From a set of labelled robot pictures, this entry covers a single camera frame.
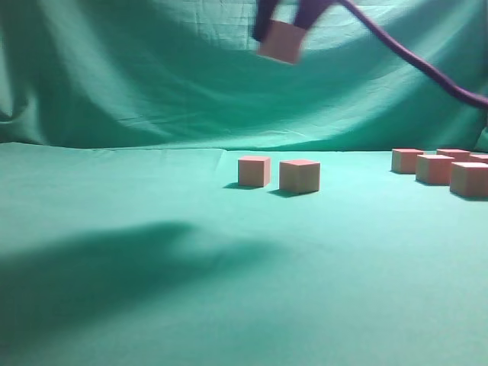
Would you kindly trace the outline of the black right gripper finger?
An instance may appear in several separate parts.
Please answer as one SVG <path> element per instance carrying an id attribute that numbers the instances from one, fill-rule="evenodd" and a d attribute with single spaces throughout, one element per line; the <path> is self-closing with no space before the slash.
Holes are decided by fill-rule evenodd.
<path id="1" fill-rule="evenodd" d="M 300 0 L 293 25 L 308 31 L 328 8 L 333 6 L 334 0 Z"/>

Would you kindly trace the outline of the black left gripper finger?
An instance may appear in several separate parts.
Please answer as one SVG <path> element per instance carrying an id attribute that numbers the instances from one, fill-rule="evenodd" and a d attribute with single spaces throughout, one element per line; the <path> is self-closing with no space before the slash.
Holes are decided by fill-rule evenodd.
<path id="1" fill-rule="evenodd" d="M 255 20 L 252 28 L 254 40 L 262 42 L 266 37 L 278 3 L 278 0 L 258 0 L 256 2 Z"/>

